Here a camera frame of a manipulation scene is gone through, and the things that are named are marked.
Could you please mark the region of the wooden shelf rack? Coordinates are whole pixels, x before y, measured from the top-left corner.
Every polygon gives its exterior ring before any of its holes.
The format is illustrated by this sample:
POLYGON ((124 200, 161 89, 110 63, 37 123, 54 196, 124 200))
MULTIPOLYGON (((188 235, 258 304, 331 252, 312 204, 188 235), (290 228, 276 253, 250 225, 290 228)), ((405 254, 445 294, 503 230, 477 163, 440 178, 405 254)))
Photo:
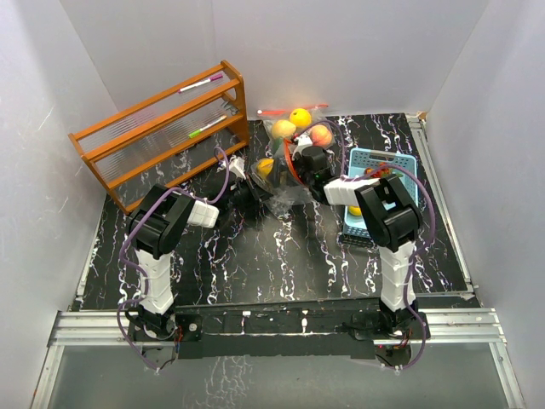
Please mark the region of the wooden shelf rack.
POLYGON ((68 137, 112 201, 128 214, 153 184, 173 187, 217 164, 215 144, 227 154, 250 144, 243 76, 222 60, 68 137), (178 93, 219 72, 222 79, 178 93), (220 124, 188 137, 222 115, 227 119, 220 124))

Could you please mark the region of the orange yellow fake pepper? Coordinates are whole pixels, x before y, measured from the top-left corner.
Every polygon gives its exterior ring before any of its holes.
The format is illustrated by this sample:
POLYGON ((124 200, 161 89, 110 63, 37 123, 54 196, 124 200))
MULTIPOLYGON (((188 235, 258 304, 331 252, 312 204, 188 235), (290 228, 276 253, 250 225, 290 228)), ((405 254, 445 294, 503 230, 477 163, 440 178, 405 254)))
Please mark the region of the orange yellow fake pepper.
POLYGON ((273 158, 263 158, 256 165, 256 173, 262 178, 266 179, 273 170, 275 160, 273 158))

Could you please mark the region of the clear zip bag with peppers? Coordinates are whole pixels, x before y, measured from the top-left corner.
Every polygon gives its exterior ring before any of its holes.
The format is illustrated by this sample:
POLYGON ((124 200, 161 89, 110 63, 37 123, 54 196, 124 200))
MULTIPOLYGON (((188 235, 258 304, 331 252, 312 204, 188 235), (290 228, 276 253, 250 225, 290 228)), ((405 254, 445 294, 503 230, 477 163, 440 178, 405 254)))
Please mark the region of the clear zip bag with peppers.
POLYGON ((295 206, 307 205, 314 201, 309 189, 294 176, 293 160, 289 162, 286 159, 290 158, 290 155, 288 142, 284 141, 284 154, 272 157, 275 160, 274 166, 266 179, 260 178, 256 173, 256 165, 263 158, 250 166, 252 180, 272 194, 272 197, 263 204, 277 218, 286 216, 295 206))

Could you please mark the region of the green marker pen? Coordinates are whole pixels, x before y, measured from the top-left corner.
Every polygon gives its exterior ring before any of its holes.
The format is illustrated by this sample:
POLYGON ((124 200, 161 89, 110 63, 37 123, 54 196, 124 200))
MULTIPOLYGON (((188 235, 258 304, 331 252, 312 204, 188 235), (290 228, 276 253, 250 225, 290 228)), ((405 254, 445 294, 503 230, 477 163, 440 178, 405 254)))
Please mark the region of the green marker pen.
POLYGON ((197 130, 194 130, 193 132, 189 133, 188 134, 188 137, 190 139, 192 138, 195 138, 197 137, 198 135, 202 134, 203 132, 205 132, 206 130, 216 126, 217 124, 220 124, 222 121, 224 121, 225 119, 227 119, 227 115, 222 115, 220 116, 219 118, 213 120, 212 122, 202 126, 201 128, 197 129, 197 130))

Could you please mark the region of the fake peach apple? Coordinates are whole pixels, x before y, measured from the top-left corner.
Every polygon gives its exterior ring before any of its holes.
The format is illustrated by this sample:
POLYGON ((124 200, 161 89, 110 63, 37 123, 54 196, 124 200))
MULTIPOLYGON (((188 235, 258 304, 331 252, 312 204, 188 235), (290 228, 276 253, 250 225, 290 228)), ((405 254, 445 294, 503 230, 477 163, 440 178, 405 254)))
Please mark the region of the fake peach apple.
POLYGON ((295 124, 291 123, 289 120, 280 119, 272 125, 270 132, 272 138, 277 140, 291 138, 296 130, 297 127, 295 124))

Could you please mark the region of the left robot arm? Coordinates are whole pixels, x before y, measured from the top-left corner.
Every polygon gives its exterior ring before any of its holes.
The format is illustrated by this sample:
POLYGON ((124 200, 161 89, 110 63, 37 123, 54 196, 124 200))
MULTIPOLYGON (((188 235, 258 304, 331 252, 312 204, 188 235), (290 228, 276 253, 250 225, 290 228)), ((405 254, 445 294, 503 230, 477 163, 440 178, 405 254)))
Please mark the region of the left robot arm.
POLYGON ((228 210, 256 207, 272 195, 249 177, 230 176, 212 199, 195 198, 179 187, 156 184, 129 215, 127 240, 120 260, 141 275, 141 299, 129 308, 146 318, 146 329, 158 340, 175 332, 169 314, 174 305, 170 284, 171 253, 186 227, 214 228, 228 210))

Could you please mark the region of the yellow fake bell pepper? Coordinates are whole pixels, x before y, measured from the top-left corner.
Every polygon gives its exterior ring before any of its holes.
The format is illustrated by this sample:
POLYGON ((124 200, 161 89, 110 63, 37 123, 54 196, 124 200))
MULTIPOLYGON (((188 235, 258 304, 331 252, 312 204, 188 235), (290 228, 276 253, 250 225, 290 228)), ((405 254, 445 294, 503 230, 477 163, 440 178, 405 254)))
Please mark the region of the yellow fake bell pepper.
POLYGON ((353 216, 362 216, 362 211, 358 206, 349 206, 348 212, 353 216))

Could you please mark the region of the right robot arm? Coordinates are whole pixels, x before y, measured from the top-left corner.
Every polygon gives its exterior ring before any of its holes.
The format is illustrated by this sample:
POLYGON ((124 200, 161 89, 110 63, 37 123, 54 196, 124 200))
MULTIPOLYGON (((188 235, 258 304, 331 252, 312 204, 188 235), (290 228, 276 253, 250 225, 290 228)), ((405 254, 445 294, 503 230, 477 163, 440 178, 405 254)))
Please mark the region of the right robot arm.
POLYGON ((320 203, 358 207, 370 240, 381 258, 382 288, 378 312, 354 318, 347 326, 353 335, 365 331, 391 338, 427 338, 427 324, 418 314, 412 283, 416 239, 422 213, 404 181, 418 179, 393 162, 370 159, 351 176, 335 176, 325 150, 296 148, 286 154, 291 173, 320 203))

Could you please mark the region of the fake pink peach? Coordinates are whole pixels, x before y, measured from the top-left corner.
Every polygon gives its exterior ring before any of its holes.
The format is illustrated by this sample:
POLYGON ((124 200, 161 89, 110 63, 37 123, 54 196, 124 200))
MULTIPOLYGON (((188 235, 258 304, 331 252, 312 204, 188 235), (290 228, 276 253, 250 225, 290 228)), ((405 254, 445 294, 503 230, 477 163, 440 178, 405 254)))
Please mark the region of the fake pink peach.
POLYGON ((316 124, 310 129, 310 137, 314 146, 328 148, 333 142, 330 129, 322 124, 316 124))

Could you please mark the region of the clear zip bag with fruit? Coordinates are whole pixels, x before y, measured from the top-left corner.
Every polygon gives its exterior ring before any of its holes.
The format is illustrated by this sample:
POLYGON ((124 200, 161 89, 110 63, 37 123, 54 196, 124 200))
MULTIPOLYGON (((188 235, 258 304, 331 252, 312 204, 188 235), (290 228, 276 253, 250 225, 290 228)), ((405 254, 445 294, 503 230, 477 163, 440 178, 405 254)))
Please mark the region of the clear zip bag with fruit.
POLYGON ((291 110, 258 110, 257 116, 262 120, 269 136, 269 147, 273 157, 284 154, 284 141, 292 152, 295 140, 300 134, 310 138, 314 146, 329 148, 334 142, 334 136, 325 120, 325 104, 298 107, 291 110))

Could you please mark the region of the yellow fake lemon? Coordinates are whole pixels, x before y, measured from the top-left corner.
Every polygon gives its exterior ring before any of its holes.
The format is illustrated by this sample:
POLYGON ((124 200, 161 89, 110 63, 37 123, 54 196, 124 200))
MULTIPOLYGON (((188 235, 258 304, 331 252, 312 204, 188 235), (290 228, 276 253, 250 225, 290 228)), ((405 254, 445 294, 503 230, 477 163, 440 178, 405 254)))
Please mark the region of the yellow fake lemon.
POLYGON ((312 114, 305 108, 296 108, 289 115, 289 121, 298 129, 305 129, 312 123, 312 114))

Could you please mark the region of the aluminium frame rail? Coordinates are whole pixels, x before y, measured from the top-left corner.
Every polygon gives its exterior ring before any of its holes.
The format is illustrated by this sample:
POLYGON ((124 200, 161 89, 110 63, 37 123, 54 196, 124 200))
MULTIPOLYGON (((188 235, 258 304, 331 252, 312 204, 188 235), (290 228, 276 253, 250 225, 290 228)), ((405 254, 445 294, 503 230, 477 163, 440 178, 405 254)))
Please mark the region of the aluminium frame rail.
MULTIPOLYGON (((493 308, 425 308, 430 344, 505 343, 493 308)), ((122 346, 124 342, 112 311, 61 312, 49 335, 51 346, 122 346)))

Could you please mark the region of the blue plastic basket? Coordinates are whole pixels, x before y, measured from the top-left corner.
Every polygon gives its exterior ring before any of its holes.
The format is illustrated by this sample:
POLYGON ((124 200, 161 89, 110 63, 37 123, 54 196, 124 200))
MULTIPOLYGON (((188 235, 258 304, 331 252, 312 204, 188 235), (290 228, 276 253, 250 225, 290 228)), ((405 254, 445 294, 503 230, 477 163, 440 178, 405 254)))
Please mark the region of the blue plastic basket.
MULTIPOLYGON (((395 164, 416 176, 417 161, 414 156, 359 147, 355 147, 350 152, 347 175, 349 177, 361 176, 365 174, 368 169, 378 168, 382 164, 395 164)), ((417 205, 419 200, 419 189, 417 185, 400 170, 393 170, 393 173, 400 177, 405 189, 417 205)), ((342 242, 362 247, 373 246, 364 218, 360 213, 352 210, 350 206, 346 206, 344 210, 342 242)))

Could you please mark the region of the pink marker pen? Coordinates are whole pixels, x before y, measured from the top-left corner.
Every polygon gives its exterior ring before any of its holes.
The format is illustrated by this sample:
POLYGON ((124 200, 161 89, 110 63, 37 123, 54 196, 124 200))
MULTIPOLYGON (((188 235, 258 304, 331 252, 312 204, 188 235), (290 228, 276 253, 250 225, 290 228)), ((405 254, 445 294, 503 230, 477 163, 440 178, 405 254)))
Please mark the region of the pink marker pen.
POLYGON ((189 85, 187 85, 185 87, 182 87, 182 88, 178 89, 178 93, 181 94, 181 93, 184 93, 184 92, 186 92, 188 90, 196 89, 197 87, 213 83, 214 81, 220 80, 222 78, 223 78, 223 73, 222 72, 216 73, 215 75, 210 76, 210 77, 208 77, 206 79, 197 81, 196 83, 189 84, 189 85))

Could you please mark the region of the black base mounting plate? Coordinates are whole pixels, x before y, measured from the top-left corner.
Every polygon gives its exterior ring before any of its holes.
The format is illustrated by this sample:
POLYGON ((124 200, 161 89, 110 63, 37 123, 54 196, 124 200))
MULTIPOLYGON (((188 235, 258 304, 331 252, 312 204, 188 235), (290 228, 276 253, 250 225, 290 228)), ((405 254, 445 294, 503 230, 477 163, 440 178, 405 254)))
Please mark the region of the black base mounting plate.
POLYGON ((220 356, 348 356, 411 361, 411 342, 427 341, 427 316, 416 302, 390 311, 380 299, 176 306, 163 316, 129 308, 129 339, 168 344, 179 360, 220 356))

